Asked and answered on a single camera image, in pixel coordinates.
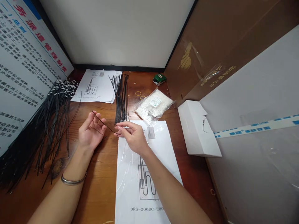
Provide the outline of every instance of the white wall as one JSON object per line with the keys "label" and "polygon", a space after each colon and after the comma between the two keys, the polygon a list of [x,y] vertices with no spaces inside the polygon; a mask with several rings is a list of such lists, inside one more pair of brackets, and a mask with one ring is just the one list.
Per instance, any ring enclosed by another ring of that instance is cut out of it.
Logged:
{"label": "white wall", "polygon": [[194,0],[40,0],[73,63],[164,68]]}
{"label": "white wall", "polygon": [[[299,114],[299,26],[200,103],[213,131]],[[234,224],[299,223],[299,127],[217,139],[209,158]]]}

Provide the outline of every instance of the white cardboard box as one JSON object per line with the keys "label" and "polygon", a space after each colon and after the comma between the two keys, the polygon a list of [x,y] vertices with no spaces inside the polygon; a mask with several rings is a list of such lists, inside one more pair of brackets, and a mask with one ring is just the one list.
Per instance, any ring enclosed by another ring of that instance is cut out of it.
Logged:
{"label": "white cardboard box", "polygon": [[186,100],[178,108],[188,154],[222,157],[217,140],[198,101]]}

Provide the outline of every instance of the packing tape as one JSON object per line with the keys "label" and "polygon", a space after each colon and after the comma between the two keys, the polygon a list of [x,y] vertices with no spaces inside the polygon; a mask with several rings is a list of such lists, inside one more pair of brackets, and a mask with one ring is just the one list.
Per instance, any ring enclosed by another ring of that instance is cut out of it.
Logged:
{"label": "packing tape", "polygon": [[280,128],[288,128],[293,126],[299,126],[299,114],[283,118],[277,118],[261,123],[250,124],[240,128],[233,128],[221,132],[214,132],[214,135],[215,138],[226,138],[262,131],[275,130]]}

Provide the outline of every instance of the wooden desk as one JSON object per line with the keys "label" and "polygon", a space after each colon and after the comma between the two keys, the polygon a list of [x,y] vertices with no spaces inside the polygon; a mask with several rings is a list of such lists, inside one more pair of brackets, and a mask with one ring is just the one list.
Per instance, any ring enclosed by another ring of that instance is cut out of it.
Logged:
{"label": "wooden desk", "polygon": [[[83,74],[84,71],[75,70],[73,77],[80,80]],[[151,94],[157,87],[152,81],[155,74],[130,73],[128,103],[131,120],[140,120],[137,114],[133,112],[134,108],[132,108],[135,103],[140,101],[140,96],[136,96],[135,92],[140,91],[141,96]],[[166,83],[163,83],[159,90],[170,97]],[[75,114],[78,105],[79,103],[76,102],[71,103],[71,117]],[[106,124],[109,127],[114,126],[115,102],[114,104],[100,102],[82,103],[76,118],[70,126],[70,156],[72,156],[78,144],[78,129],[91,110],[101,113],[102,117],[107,119]],[[160,120],[165,120],[167,123],[184,187],[196,199],[213,223],[225,223],[217,197],[211,194],[211,189],[214,189],[214,187],[205,159],[187,154],[178,110],[171,107]],[[113,133],[107,129],[105,137],[96,149],[89,165],[73,223],[114,223],[117,148],[118,138],[114,137]],[[58,158],[64,158],[65,167],[69,161],[67,159],[65,142],[61,146]],[[47,164],[44,174],[38,177],[31,170],[27,180],[22,180],[12,194],[5,194],[5,191],[1,191],[1,223],[27,223],[35,209],[53,187],[53,185],[50,185],[50,181],[47,180],[44,189],[41,190],[48,170],[49,164]],[[59,180],[62,171],[58,178],[53,181],[53,184]]]}

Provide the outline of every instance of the bundle of black wires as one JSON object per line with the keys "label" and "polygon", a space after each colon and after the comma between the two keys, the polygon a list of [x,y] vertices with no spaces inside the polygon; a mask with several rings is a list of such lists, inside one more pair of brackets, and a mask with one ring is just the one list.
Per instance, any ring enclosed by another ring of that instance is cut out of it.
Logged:
{"label": "bundle of black wires", "polygon": [[115,123],[129,120],[129,110],[128,110],[128,80],[129,74],[124,74],[121,76],[113,76],[110,78],[111,84],[114,89],[116,98],[116,115]]}
{"label": "bundle of black wires", "polygon": [[8,188],[8,191],[11,191],[24,174],[25,179],[27,178],[31,167],[35,168],[38,175],[44,172],[45,163],[52,160],[46,182],[62,141],[66,141],[66,149],[69,152],[69,126],[81,104],[80,102],[70,120],[70,100],[77,86],[75,81],[68,80],[64,82],[58,80],[54,83],[46,100],[0,158],[1,188]]}

